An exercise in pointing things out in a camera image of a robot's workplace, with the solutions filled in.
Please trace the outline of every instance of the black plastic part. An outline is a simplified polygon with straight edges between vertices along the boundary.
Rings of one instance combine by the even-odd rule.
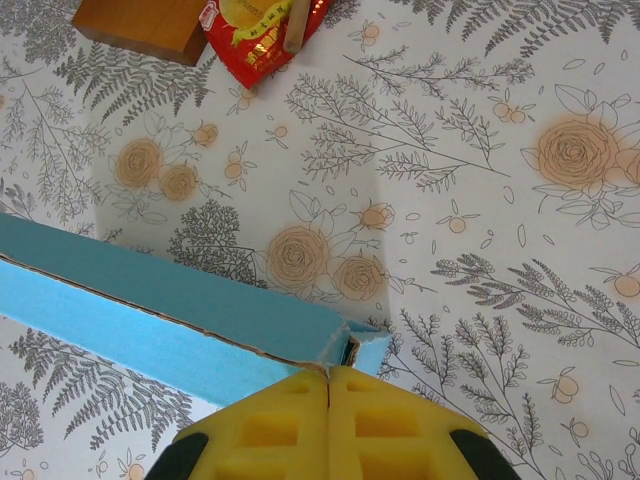
[[[521,480],[488,438],[469,430],[454,430],[450,435],[478,480]]]
[[[164,449],[145,480],[189,480],[209,437],[193,433]]]

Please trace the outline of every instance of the wooden block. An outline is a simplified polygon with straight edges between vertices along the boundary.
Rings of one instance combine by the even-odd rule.
[[[85,37],[184,65],[207,44],[200,12],[207,0],[84,0],[71,23]]]

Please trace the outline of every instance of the floral tablecloth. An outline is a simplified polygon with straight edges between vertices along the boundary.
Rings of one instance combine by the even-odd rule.
[[[338,0],[251,90],[78,3],[0,0],[1,212],[389,329],[523,479],[640,478],[640,3]],[[3,478],[139,480],[215,410],[0,332]]]

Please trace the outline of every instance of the red snack package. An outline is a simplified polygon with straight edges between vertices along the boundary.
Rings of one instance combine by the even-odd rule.
[[[200,23],[227,69],[245,87],[293,58],[284,51],[292,0],[209,0]],[[304,42],[318,29],[331,0],[312,0]]]

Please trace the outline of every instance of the blue foam board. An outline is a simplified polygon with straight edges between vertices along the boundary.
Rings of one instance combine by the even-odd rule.
[[[220,406],[300,368],[375,373],[389,342],[325,307],[5,214],[0,313]]]

